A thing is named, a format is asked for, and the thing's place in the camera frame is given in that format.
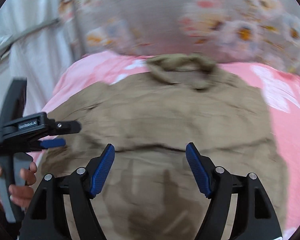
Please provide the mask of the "left hand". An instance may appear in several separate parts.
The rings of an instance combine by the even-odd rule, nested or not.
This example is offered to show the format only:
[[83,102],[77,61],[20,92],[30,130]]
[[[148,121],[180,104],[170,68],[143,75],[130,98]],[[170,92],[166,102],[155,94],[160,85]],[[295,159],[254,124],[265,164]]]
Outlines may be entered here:
[[[25,181],[25,185],[17,186],[14,184],[11,184],[9,186],[9,192],[11,194],[10,199],[11,201],[23,208],[27,209],[29,207],[29,204],[32,200],[32,197],[34,195],[34,190],[31,187],[36,182],[36,172],[37,172],[37,166],[34,162],[30,163],[30,166],[28,169],[22,168],[20,170],[20,177],[22,180]],[[0,200],[0,209],[3,210],[3,206],[1,204]]]

